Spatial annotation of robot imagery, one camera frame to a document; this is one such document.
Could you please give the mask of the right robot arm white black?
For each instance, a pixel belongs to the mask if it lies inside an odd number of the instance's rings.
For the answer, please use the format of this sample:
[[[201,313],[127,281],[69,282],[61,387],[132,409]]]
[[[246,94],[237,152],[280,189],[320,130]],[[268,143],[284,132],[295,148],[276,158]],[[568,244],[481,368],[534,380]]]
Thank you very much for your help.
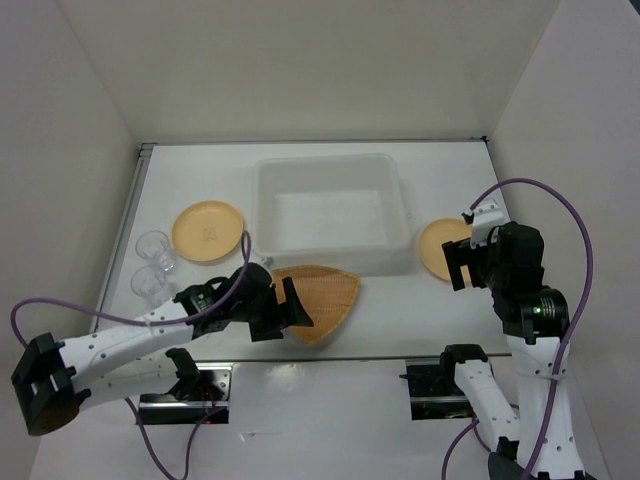
[[[443,252],[454,289],[464,288],[466,267],[473,286],[490,290],[516,370],[513,407],[480,346],[449,345],[440,358],[439,384],[464,393],[482,429],[490,478],[589,478],[574,437],[561,348],[569,310],[563,294],[543,282],[541,234],[509,222],[491,228],[481,246],[464,239],[444,243]]]

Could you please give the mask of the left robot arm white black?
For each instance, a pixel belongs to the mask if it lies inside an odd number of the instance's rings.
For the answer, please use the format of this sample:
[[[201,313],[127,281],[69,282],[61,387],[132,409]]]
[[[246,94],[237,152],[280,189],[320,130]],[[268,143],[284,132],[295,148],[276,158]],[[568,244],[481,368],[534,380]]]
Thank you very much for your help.
[[[177,293],[161,306],[98,333],[57,340],[33,338],[11,375],[31,436],[56,431],[79,413],[113,400],[145,394],[188,399],[207,388],[186,344],[245,323],[252,341],[282,338],[288,327],[310,328],[294,282],[276,296],[270,273],[247,263]]]

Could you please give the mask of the beige bear plate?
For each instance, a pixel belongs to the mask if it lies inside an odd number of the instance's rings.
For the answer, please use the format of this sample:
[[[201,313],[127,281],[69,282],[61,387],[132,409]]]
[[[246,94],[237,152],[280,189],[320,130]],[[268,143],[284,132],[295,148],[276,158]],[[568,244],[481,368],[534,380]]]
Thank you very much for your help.
[[[426,269],[440,280],[451,282],[442,245],[464,240],[471,235],[471,227],[463,220],[444,218],[424,227],[418,240],[418,251]]]

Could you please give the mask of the triangular woven bamboo tray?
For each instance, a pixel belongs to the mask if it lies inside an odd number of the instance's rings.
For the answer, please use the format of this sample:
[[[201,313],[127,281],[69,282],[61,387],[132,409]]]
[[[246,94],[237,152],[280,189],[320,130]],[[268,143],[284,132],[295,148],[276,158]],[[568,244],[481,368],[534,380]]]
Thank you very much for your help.
[[[284,301],[283,280],[293,281],[300,302],[313,327],[290,327],[294,337],[306,345],[329,339],[350,315],[358,298],[361,279],[339,269],[302,265],[272,271],[276,296]]]

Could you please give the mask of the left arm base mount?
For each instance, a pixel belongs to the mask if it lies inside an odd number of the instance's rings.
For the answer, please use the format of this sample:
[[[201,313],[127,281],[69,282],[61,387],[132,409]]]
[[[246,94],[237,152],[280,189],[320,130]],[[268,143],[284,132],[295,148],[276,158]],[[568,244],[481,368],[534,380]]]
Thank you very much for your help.
[[[137,411],[144,425],[195,425],[206,415],[206,424],[227,424],[233,364],[197,362],[200,383],[188,395],[144,394]]]

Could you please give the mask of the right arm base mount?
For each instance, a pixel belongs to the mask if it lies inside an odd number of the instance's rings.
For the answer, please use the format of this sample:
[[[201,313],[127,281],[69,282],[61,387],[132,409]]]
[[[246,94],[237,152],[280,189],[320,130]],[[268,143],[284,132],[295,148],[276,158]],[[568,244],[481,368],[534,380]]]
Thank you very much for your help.
[[[400,378],[406,382],[413,421],[473,416],[468,399],[447,377],[438,359],[410,359],[405,365]]]

